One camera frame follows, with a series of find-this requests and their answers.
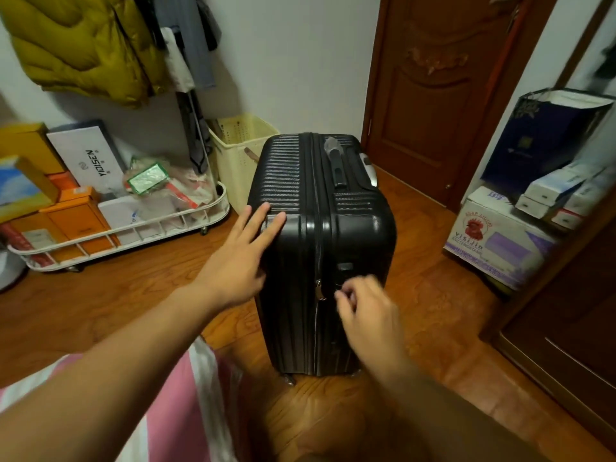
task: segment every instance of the suitcase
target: suitcase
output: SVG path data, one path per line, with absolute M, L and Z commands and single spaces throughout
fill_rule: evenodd
M 333 294 L 358 275 L 374 274 L 382 284 L 387 279 L 396 222 L 376 187 L 374 167 L 353 136 L 273 136 L 248 198 L 253 208 L 265 201 L 271 211 L 262 229 L 275 214 L 287 213 L 263 255 L 267 276 L 256 298 L 274 368 L 314 376 L 357 371 Z

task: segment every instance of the forearm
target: forearm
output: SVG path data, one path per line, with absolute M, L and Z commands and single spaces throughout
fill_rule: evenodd
M 1 414 L 0 459 L 114 460 L 213 316 L 215 299 L 191 292 L 176 290 Z
M 449 389 L 410 359 L 376 378 L 400 405 L 437 461 L 545 462 L 527 443 Z

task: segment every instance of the white round object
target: white round object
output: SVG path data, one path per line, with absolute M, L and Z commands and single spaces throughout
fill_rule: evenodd
M 0 291 L 11 286 L 25 269 L 23 259 L 0 247 Z

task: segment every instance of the person's right arm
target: person's right arm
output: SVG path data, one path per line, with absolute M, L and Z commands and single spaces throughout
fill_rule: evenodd
M 437 461 L 546 459 L 475 406 L 415 365 L 404 347 L 398 307 L 373 277 L 356 277 L 336 292 L 351 348 L 394 397 Z

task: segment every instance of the person's left arm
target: person's left arm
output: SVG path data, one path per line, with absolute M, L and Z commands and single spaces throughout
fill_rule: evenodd
M 247 206 L 196 279 L 0 414 L 0 460 L 112 461 L 167 376 L 216 314 L 256 295 L 259 261 L 285 223 Z

